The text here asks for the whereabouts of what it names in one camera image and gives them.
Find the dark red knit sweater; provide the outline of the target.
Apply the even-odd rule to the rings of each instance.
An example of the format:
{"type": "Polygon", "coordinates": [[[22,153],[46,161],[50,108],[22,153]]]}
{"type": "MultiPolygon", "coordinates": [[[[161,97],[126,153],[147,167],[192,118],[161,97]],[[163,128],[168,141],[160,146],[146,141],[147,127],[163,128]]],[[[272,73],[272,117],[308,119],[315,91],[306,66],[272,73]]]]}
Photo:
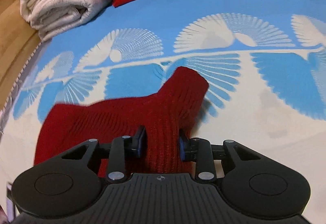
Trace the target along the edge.
{"type": "Polygon", "coordinates": [[[34,164],[44,162],[88,139],[99,143],[133,136],[145,126],[145,160],[140,173],[191,173],[192,164],[180,159],[179,131],[190,135],[208,82],[196,71],[179,67],[152,95],[103,100],[88,106],[56,104],[48,113],[37,140],[34,164]]]}

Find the blue white patterned bedsheet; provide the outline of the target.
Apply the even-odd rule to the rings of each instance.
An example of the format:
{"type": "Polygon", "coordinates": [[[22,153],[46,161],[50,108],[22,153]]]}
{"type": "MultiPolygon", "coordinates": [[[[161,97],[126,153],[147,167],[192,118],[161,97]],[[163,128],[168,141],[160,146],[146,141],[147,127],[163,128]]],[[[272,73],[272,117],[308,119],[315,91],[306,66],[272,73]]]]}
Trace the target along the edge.
{"type": "Polygon", "coordinates": [[[136,0],[38,46],[2,115],[1,205],[55,103],[146,96],[179,66],[209,84],[193,135],[297,170],[325,223],[325,0],[136,0]]]}

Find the wooden headboard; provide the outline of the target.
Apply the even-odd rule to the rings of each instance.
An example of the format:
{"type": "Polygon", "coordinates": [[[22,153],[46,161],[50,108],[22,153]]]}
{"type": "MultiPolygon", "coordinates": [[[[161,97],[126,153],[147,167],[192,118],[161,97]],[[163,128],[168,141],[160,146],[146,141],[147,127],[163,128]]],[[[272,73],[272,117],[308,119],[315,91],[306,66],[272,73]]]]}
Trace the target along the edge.
{"type": "Polygon", "coordinates": [[[40,39],[20,16],[20,0],[1,0],[1,108],[40,39]]]}

